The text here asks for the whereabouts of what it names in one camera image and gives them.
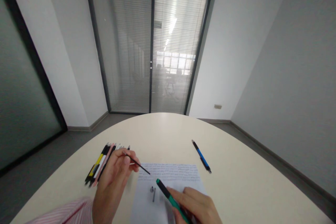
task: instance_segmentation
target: door frame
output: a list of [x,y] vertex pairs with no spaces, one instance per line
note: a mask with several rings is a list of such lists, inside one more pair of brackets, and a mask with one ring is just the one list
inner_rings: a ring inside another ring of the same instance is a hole
[[[89,9],[90,9],[90,15],[91,15],[91,21],[92,21],[92,26],[93,26],[93,31],[94,31],[94,37],[96,41],[96,46],[97,46],[97,52],[98,52],[98,58],[99,58],[99,64],[100,64],[100,71],[101,71],[101,78],[103,80],[103,86],[104,86],[104,92],[105,92],[105,98],[106,98],[106,103],[107,103],[107,108],[108,112],[110,114],[134,114],[134,115],[140,115],[140,114],[145,114],[145,113],[128,113],[128,112],[112,112],[111,107],[110,107],[110,100],[109,96],[107,93],[107,80],[106,80],[106,74],[104,70],[104,63],[103,63],[103,57],[102,57],[102,52],[101,52],[101,47],[100,47],[100,40],[99,40],[99,34],[98,34],[98,26],[97,26],[97,20],[96,20],[96,14],[93,6],[93,0],[88,0],[89,1]],[[210,9],[210,3],[211,0],[207,0],[206,3],[206,9],[205,9],[205,15],[204,15],[204,20],[202,24],[202,29],[201,29],[201,35],[199,38],[199,43],[197,45],[197,50],[196,50],[196,57],[195,57],[195,62],[194,62],[194,67],[192,69],[192,74],[191,74],[191,80],[189,84],[189,90],[188,90],[188,95],[187,95],[187,101],[185,104],[185,109],[184,109],[184,115],[187,114],[188,110],[188,105],[189,105],[189,100],[190,100],[190,95],[191,95],[191,90],[195,78],[195,73],[196,73],[196,67],[198,63],[198,57],[200,55],[201,51],[201,45],[203,41],[203,36],[204,36],[204,31],[205,31],[205,25],[207,23],[207,18],[209,14],[209,9]],[[150,76],[149,76],[149,111],[148,113],[151,113],[152,110],[152,75],[153,75],[153,43],[154,43],[154,5],[155,5],[155,0],[152,0],[152,16],[151,16],[151,35],[150,35]]]
[[26,154],[22,155],[18,159],[14,160],[12,163],[8,164],[4,168],[0,170],[0,177],[2,177],[4,174],[6,174],[8,171],[13,169],[18,164],[22,163],[24,160],[26,160],[31,155],[38,152],[40,149],[42,149],[44,146],[49,144],[51,141],[62,135],[64,132],[68,130],[67,124],[65,122],[65,119],[63,117],[63,114],[61,112],[61,109],[57,103],[55,94],[51,88],[50,82],[48,80],[48,77],[44,71],[43,65],[41,63],[41,60],[39,58],[39,55],[36,51],[36,48],[34,46],[33,40],[29,34],[28,28],[26,26],[25,20],[23,19],[23,16],[21,14],[20,8],[18,6],[18,3],[16,0],[4,0],[8,10],[10,12],[10,15],[13,18],[14,24],[17,28],[17,31],[19,32],[19,35],[23,41],[24,47],[27,50],[28,56],[32,62],[33,68],[37,73],[38,78],[40,79],[42,88],[44,89],[48,101],[52,107],[53,112],[56,115],[57,121],[61,126],[61,131],[53,135],[52,137],[48,138],[44,142],[40,143],[30,151],[28,151]]

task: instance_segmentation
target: hand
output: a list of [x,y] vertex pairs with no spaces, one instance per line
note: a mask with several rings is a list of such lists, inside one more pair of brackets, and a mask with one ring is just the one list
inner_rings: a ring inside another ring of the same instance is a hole
[[[185,187],[183,193],[173,188],[167,187],[172,197],[180,204],[180,206],[195,216],[197,223],[203,224],[222,224],[214,202],[209,196],[199,191]],[[180,212],[173,208],[176,224],[185,224]]]
[[130,166],[130,158],[125,156],[123,152],[140,164],[132,150],[123,148],[113,151],[100,177],[93,200],[92,219],[94,224],[112,223],[131,172],[139,171],[138,165]]

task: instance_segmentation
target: blue pen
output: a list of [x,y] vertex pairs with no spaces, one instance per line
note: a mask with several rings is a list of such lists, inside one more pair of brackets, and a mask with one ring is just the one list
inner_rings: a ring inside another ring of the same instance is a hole
[[191,140],[191,141],[192,141],[192,144],[195,146],[195,148],[196,148],[196,150],[197,150],[199,156],[201,157],[201,161],[202,161],[204,167],[206,168],[206,170],[207,170],[209,173],[211,173],[210,167],[209,167],[208,163],[206,162],[205,158],[203,157],[201,151],[199,150],[197,144],[194,142],[194,140]]

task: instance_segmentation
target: glass door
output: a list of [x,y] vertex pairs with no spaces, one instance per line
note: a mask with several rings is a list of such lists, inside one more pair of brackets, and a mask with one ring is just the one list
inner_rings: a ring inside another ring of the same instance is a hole
[[207,0],[155,0],[152,112],[184,114]]
[[209,0],[89,0],[111,113],[186,114]]
[[66,131],[67,126],[16,1],[0,0],[0,9],[0,174],[3,174],[18,158]]

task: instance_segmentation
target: baseboard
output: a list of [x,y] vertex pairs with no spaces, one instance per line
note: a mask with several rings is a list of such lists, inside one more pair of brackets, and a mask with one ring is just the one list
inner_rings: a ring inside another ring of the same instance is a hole
[[104,118],[109,114],[108,111],[106,111],[101,117],[99,117],[91,126],[89,127],[74,127],[74,126],[68,126],[68,131],[92,131],[97,125],[104,120]]
[[201,119],[201,118],[198,118],[198,119],[206,123],[230,123],[231,122],[231,120],[221,120],[221,119]]
[[289,164],[287,161],[282,159],[280,156],[275,154],[273,151],[268,149],[265,145],[260,143],[257,139],[255,139],[253,136],[251,136],[249,133],[247,133],[245,130],[240,128],[237,124],[230,121],[230,124],[235,127],[237,130],[239,130],[241,133],[243,133],[247,138],[249,138],[253,143],[258,145],[261,149],[266,151],[268,154],[270,154],[273,158],[275,158],[277,161],[279,161],[283,166],[285,166],[288,170],[296,174],[304,183],[309,185],[313,190],[315,190],[318,194],[321,195],[321,197],[328,200],[330,203],[332,203],[334,206],[336,206],[336,198],[332,196],[330,193],[328,193],[326,190],[324,190],[322,187],[320,187],[318,184],[316,184],[314,181],[312,181],[310,178],[308,178],[306,175],[304,175],[302,172],[297,170],[295,167],[293,167],[291,164]]

